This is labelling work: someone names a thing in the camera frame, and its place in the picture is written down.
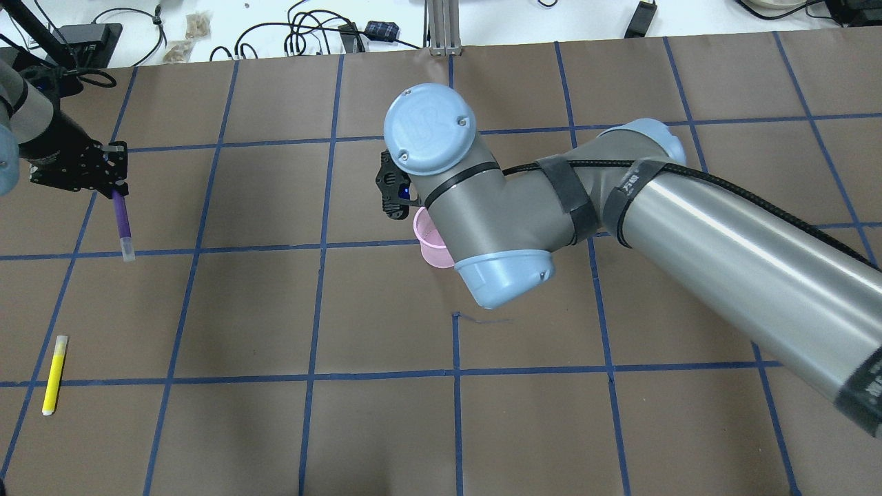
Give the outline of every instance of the white surface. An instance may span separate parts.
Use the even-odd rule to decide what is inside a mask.
[[[464,46],[538,43],[545,41],[602,40],[621,38],[639,0],[559,0],[552,8],[535,0],[460,0],[460,36]],[[649,36],[690,34],[756,33],[836,27],[829,19],[812,19],[798,12],[786,19],[755,19],[733,0],[656,0],[659,4]],[[59,26],[85,24],[99,12],[113,7],[135,7],[153,12],[155,0],[41,0],[41,5]],[[225,45],[232,50],[239,34],[260,22],[285,22],[288,7],[295,0],[160,0],[162,19],[170,41],[181,40],[186,14],[212,13],[212,36],[196,43],[191,62],[208,60],[211,50]],[[34,15],[33,0],[25,0]],[[827,15],[823,4],[811,7]],[[422,45],[422,0],[309,0],[297,10],[327,9],[352,19],[361,29],[369,20],[392,21],[401,28],[400,38]],[[111,67],[131,65],[155,43],[157,30],[147,16],[112,13],[99,22],[123,24],[123,35],[110,61]],[[20,39],[7,14],[0,13],[0,31],[12,40]],[[261,57],[284,56],[284,26],[261,27],[245,38]],[[316,50],[309,36],[310,52]],[[341,52],[340,37],[328,33],[334,53]],[[388,43],[371,42],[369,51],[406,49]],[[41,55],[41,50],[34,51]],[[158,64],[164,49],[145,64]]]

